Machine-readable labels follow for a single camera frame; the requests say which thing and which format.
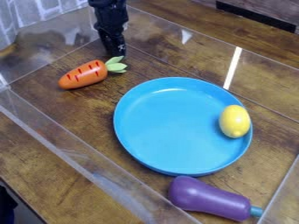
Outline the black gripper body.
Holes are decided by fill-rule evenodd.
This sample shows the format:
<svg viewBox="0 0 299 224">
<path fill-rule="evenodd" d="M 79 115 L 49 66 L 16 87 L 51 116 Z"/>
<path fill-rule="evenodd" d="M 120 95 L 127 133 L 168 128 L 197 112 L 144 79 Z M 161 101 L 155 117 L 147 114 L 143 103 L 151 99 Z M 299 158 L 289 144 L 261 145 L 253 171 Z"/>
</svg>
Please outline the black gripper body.
<svg viewBox="0 0 299 224">
<path fill-rule="evenodd" d="M 120 36 L 128 22 L 127 0 L 88 0 L 88 5 L 95 10 L 95 29 L 112 37 Z"/>
</svg>

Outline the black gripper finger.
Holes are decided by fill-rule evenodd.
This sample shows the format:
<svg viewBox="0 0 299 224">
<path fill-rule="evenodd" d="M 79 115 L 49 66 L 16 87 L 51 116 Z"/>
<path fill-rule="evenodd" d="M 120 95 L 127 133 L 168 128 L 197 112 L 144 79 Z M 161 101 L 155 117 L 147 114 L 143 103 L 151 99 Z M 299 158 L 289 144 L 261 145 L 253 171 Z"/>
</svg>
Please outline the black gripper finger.
<svg viewBox="0 0 299 224">
<path fill-rule="evenodd" d="M 104 31 L 97 31 L 99 38 L 101 40 L 103 46 L 105 47 L 107 52 L 109 52 L 109 38 Z"/>
<path fill-rule="evenodd" d="M 127 43 L 124 35 L 108 35 L 108 52 L 112 57 L 125 56 L 127 55 Z"/>
</svg>

